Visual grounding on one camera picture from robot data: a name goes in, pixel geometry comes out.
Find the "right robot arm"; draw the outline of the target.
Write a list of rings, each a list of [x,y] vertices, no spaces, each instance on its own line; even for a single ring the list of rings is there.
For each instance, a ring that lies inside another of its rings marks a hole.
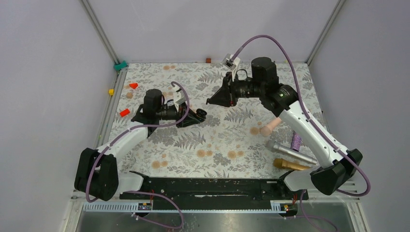
[[[240,98],[258,98],[264,108],[288,124],[313,152],[319,166],[304,171],[290,171],[280,177],[278,195],[289,199],[296,191],[315,187],[324,195],[340,192],[340,187],[359,170],[363,159],[358,149],[348,149],[335,139],[308,112],[299,92],[280,83],[274,61],[267,57],[251,62],[251,77],[240,80],[236,74],[240,59],[228,55],[223,64],[229,68],[222,86],[206,100],[223,107],[236,106]]]

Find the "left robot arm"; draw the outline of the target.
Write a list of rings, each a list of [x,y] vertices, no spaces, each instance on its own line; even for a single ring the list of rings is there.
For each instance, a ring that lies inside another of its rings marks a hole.
[[[189,108],[181,88],[175,87],[174,90],[174,98],[167,102],[160,90],[147,90],[143,103],[124,132],[96,149],[82,151],[74,179],[75,190],[103,201],[127,191],[132,191],[139,199],[149,195],[150,186],[143,181],[143,175],[120,172],[118,163],[137,144],[151,136],[161,121],[172,121],[177,128],[184,128],[204,122],[207,115],[203,109],[193,111]]]

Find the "black earbud charging case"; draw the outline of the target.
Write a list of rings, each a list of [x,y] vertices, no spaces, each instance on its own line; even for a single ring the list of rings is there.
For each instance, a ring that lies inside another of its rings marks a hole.
[[[200,109],[200,108],[196,109],[196,117],[198,121],[204,122],[206,120],[206,115],[207,115],[207,112],[205,110]]]

